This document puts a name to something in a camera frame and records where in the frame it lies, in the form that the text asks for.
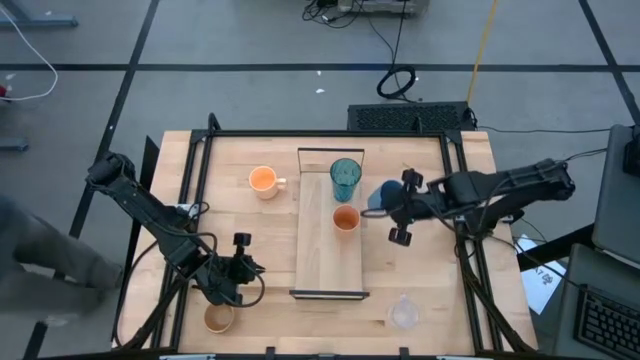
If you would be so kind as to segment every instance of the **cup handle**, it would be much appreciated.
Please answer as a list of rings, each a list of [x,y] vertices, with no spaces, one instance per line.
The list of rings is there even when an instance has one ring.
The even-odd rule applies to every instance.
[[[280,190],[284,190],[287,187],[287,179],[277,179],[276,186]]]

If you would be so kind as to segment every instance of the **person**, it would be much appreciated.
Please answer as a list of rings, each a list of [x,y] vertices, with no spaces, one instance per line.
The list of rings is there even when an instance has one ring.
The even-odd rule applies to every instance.
[[[54,279],[22,264],[54,269]],[[0,195],[0,312],[62,326],[97,308],[122,283],[122,267]]]

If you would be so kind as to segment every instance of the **teal glass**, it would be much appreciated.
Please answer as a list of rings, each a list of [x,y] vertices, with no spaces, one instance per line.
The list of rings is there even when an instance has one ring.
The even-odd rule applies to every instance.
[[[336,201],[347,202],[353,197],[353,191],[362,177],[362,168],[352,159],[339,159],[329,170],[333,183],[333,197]]]

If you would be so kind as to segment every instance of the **black floor line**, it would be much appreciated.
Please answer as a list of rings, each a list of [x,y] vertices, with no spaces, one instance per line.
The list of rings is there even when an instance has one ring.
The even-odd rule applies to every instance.
[[[52,64],[59,71],[128,71],[129,64]],[[387,71],[390,64],[309,63],[309,64],[136,64],[135,71],[248,72],[248,71]],[[411,65],[425,72],[469,72],[473,64],[397,64]],[[0,64],[0,71],[49,71],[45,64]],[[535,65],[484,64],[482,72],[606,73],[640,72],[640,65]]]
[[[131,59],[129,60],[129,65],[124,75],[124,79],[122,80],[122,85],[120,86],[120,90],[118,91],[118,95],[116,96],[111,115],[109,116],[109,121],[107,122],[107,126],[103,133],[100,146],[98,147],[96,159],[102,157],[104,152],[109,149],[111,141],[113,140],[113,133],[118,124],[118,120],[120,118],[120,114],[122,113],[122,108],[124,107],[125,100],[127,99],[127,95],[131,87],[131,82],[133,81],[133,76],[135,75],[135,65],[138,64],[138,61],[140,61],[142,49],[144,48],[144,44],[147,41],[149,30],[151,29],[151,24],[153,23],[153,18],[155,17],[156,10],[158,9],[159,1],[160,0],[151,0],[151,3],[149,4],[147,15],[145,16],[144,22],[142,24],[142,28],[138,35],[138,40],[136,41],[135,48],[133,49],[133,54],[131,55]],[[80,198],[80,204],[78,205],[78,209],[76,210],[75,216],[73,217],[73,222],[71,223],[69,236],[74,238],[80,237],[80,233],[82,232],[84,222],[87,218],[87,213],[89,212],[89,206],[91,205],[92,199],[93,191],[91,191],[88,186],[85,186],[84,191],[82,192],[82,197]],[[59,271],[56,271],[53,275],[54,279],[64,279],[64,277],[65,275]],[[46,333],[47,326],[41,322],[36,323],[31,333],[31,337],[29,338],[29,343],[27,344],[27,349],[25,350],[23,359],[31,360],[38,357]]]
[[[638,104],[636,103],[635,97],[633,93],[629,89],[629,85],[624,79],[622,72],[618,68],[618,63],[616,62],[615,57],[613,56],[613,52],[611,52],[611,48],[607,43],[607,40],[604,38],[604,34],[600,29],[600,25],[598,25],[598,21],[596,20],[593,11],[591,10],[591,6],[587,0],[579,0],[580,7],[584,12],[584,16],[587,18],[587,22],[589,23],[589,27],[591,27],[591,31],[593,32],[593,36],[595,36],[596,41],[598,42],[598,46],[600,46],[600,50],[602,51],[602,55],[604,55],[607,64],[612,67],[613,78],[618,85],[618,89],[620,90],[620,94],[624,99],[624,103],[627,105],[627,109],[631,114],[631,118],[633,122],[640,125],[640,110],[638,109]]]

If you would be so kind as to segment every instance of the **paper sheet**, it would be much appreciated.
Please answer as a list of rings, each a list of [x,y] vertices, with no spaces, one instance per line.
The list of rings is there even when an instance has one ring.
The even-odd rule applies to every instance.
[[[525,251],[537,246],[537,244],[529,240],[526,235],[522,235],[520,239],[518,239],[518,245]],[[557,261],[551,261],[546,265],[563,276],[566,272],[565,268],[558,264]],[[522,282],[524,283],[527,302],[531,310],[535,311],[538,315],[542,313],[549,299],[551,299],[551,295],[553,295],[553,292],[560,284],[560,280],[562,280],[562,278],[543,266],[522,273]]]

